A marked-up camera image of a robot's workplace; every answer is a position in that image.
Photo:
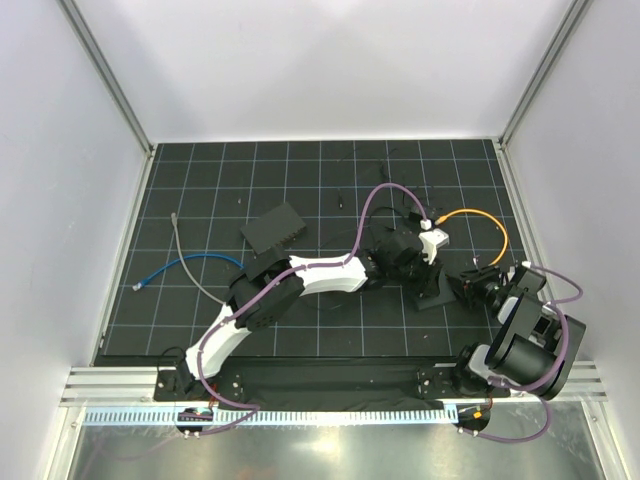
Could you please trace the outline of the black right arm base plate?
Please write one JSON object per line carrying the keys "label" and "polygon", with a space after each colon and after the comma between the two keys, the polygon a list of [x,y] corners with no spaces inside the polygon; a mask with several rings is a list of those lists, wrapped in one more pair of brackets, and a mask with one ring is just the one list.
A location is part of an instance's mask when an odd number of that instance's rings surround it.
{"label": "black right arm base plate", "polygon": [[417,390],[423,399],[509,398],[509,389],[490,386],[475,374],[454,366],[422,366],[417,372]]}

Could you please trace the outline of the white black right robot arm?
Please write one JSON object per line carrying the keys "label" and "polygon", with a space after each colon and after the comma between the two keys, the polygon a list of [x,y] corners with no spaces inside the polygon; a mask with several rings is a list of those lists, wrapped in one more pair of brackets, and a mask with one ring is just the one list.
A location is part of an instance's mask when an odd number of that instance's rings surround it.
{"label": "white black right robot arm", "polygon": [[485,308],[501,328],[491,344],[465,346],[450,372],[452,388],[461,396],[513,390],[551,400],[563,389],[586,333],[586,325],[560,309],[580,299],[542,301],[551,270],[523,261],[506,272],[487,266],[447,277],[456,298],[470,309]]}

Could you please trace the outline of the black network switch box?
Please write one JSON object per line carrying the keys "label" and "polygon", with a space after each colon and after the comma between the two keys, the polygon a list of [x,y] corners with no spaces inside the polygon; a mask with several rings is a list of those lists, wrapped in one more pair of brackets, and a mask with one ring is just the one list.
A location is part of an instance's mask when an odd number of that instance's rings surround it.
{"label": "black network switch box", "polygon": [[281,246],[306,228],[306,223],[284,202],[240,228],[244,239],[256,254]]}

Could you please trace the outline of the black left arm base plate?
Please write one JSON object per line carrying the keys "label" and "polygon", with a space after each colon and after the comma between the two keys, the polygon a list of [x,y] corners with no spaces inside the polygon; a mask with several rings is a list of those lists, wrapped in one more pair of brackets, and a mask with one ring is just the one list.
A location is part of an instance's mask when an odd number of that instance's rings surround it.
{"label": "black left arm base plate", "polygon": [[[219,373],[207,380],[209,387],[226,399],[239,402],[244,399],[244,388],[239,374]],[[204,401],[212,399],[200,380],[187,379],[175,370],[161,370],[157,374],[153,399],[158,402]]]}

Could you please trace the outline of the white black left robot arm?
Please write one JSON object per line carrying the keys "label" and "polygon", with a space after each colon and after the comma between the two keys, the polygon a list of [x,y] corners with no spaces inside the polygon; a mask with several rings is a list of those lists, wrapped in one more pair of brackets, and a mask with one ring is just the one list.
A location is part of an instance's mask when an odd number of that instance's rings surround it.
{"label": "white black left robot arm", "polygon": [[212,377],[238,345],[251,333],[277,323],[301,297],[351,294],[388,283],[429,295],[442,269],[438,250],[448,244],[448,234],[440,229],[396,230],[373,249],[337,257],[304,258],[280,247],[258,255],[231,281],[218,316],[186,350],[177,389],[190,400],[206,397]]}

